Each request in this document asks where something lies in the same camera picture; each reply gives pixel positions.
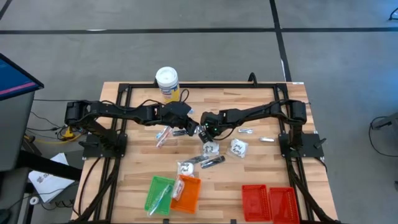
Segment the orange basket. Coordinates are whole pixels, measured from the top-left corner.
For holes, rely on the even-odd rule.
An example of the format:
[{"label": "orange basket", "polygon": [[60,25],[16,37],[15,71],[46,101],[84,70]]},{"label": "orange basket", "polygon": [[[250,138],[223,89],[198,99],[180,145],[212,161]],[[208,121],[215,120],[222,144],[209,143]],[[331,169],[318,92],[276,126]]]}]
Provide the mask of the orange basket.
[{"label": "orange basket", "polygon": [[173,198],[170,208],[179,212],[195,214],[201,180],[199,178],[187,177],[185,175],[180,175],[180,178],[184,181],[185,186],[182,190],[180,200],[177,201]]}]

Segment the white paper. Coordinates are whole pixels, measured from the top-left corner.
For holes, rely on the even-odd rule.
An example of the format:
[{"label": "white paper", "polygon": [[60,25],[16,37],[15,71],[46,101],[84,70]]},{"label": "white paper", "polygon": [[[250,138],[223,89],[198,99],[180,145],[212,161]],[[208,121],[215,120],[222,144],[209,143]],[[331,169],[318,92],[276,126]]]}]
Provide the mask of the white paper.
[{"label": "white paper", "polygon": [[[65,165],[69,165],[67,162],[67,158],[64,153],[59,153],[53,158],[52,161],[60,162]],[[61,177],[56,177],[51,174],[45,174],[43,172],[32,171],[29,173],[29,180],[32,182],[38,194],[42,198],[43,202],[48,202],[52,200],[55,196],[62,192],[62,189],[68,187],[70,184],[74,182],[74,180],[69,180]],[[42,193],[50,193],[54,190],[56,192],[52,194],[42,194]]]}]

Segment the black floor stripe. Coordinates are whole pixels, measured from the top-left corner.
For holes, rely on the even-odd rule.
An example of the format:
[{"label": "black floor stripe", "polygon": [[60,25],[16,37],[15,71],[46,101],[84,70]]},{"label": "black floor stripe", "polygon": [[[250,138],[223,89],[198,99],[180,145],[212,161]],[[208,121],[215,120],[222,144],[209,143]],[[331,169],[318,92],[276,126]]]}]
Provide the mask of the black floor stripe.
[{"label": "black floor stripe", "polygon": [[398,32],[398,27],[281,28],[281,32]]},{"label": "black floor stripe", "polygon": [[10,6],[11,2],[12,2],[12,0],[7,0],[6,3],[4,4],[4,6],[2,7],[2,9],[0,11],[0,20],[4,16],[4,13],[6,13],[8,6]]},{"label": "black floor stripe", "polygon": [[180,29],[95,29],[95,30],[0,30],[0,34],[192,34],[192,33],[259,33],[275,32],[274,28],[215,27]]},{"label": "black floor stripe", "polygon": [[281,32],[281,29],[280,29],[278,11],[276,9],[275,0],[269,0],[269,4],[271,5],[272,18],[274,19],[276,39],[278,41],[279,54],[280,54],[280,59],[282,60],[282,66],[283,66],[283,69],[284,69],[285,81],[291,82],[292,81],[292,76],[290,75],[289,63],[287,61],[284,38],[282,36],[282,32]]}]

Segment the green basket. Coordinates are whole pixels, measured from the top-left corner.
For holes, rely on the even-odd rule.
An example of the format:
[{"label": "green basket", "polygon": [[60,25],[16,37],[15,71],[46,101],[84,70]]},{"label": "green basket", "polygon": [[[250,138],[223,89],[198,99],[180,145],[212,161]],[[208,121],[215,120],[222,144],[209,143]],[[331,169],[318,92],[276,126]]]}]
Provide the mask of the green basket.
[{"label": "green basket", "polygon": [[[145,211],[148,211],[150,209],[150,205],[152,205],[156,196],[161,194],[168,184],[173,186],[174,182],[175,180],[173,179],[154,176],[152,182],[150,183],[147,201],[145,202]],[[164,196],[164,198],[160,202],[160,205],[157,207],[155,213],[161,215],[169,215],[171,202],[172,202],[172,190]]]}]

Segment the plastic basket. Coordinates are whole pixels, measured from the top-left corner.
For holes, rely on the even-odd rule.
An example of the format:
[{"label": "plastic basket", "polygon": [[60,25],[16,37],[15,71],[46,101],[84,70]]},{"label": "plastic basket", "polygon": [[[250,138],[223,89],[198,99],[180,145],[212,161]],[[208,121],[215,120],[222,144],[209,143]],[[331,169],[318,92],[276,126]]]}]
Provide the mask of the plastic basket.
[{"label": "plastic basket", "polygon": [[267,186],[242,185],[243,214],[247,222],[270,221]]},{"label": "plastic basket", "polygon": [[199,178],[188,177],[180,175],[180,178],[184,181],[185,186],[182,190],[180,200],[172,199],[171,209],[195,214],[197,209],[197,203],[200,193],[201,180]]},{"label": "plastic basket", "polygon": [[[156,199],[156,196],[161,194],[163,190],[166,188],[167,184],[174,185],[174,180],[169,179],[166,177],[159,177],[159,176],[154,176],[152,179],[152,182],[150,183],[150,188],[148,191],[148,196],[147,196],[147,201],[145,202],[145,211],[148,211],[150,209],[150,206]],[[160,202],[160,205],[157,207],[155,213],[161,214],[161,215],[168,215],[170,213],[170,202],[172,200],[172,190],[167,193],[162,201]]]},{"label": "plastic basket", "polygon": [[299,224],[294,189],[291,187],[271,187],[269,189],[272,219],[274,224]]}]

